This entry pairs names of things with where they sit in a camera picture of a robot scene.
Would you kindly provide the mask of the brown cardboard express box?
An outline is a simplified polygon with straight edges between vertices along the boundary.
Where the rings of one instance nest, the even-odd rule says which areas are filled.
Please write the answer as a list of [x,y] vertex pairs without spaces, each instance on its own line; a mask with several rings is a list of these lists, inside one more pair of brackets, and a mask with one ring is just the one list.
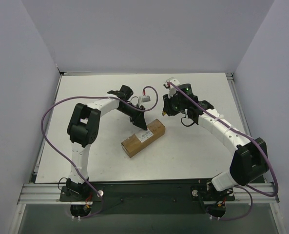
[[147,125],[147,130],[140,130],[121,142],[122,149],[129,158],[134,157],[140,151],[151,145],[166,132],[163,123],[155,119]]

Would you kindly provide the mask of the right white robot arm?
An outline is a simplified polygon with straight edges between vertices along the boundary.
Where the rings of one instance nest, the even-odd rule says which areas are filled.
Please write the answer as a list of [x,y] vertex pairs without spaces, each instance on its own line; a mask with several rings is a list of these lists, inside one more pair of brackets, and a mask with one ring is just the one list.
[[265,160],[267,147],[263,139],[249,140],[233,127],[206,100],[193,94],[189,83],[180,84],[174,79],[164,83],[168,93],[163,95],[163,115],[176,116],[182,113],[194,124],[209,131],[230,152],[230,167],[211,179],[213,187],[221,192],[236,185],[245,186],[269,170]]

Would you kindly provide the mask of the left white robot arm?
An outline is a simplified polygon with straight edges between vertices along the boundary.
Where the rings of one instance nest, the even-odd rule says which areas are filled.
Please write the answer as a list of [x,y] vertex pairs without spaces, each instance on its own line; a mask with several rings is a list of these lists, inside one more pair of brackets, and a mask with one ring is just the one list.
[[89,104],[76,104],[67,128],[72,143],[72,162],[75,166],[71,167],[66,182],[66,187],[71,190],[71,195],[76,200],[84,200],[90,190],[84,180],[89,179],[89,151],[97,138],[102,116],[112,110],[118,110],[129,116],[134,126],[147,130],[145,108],[142,105],[131,104],[129,99],[132,95],[133,90],[122,85],[118,91],[109,91],[105,98],[98,98]]

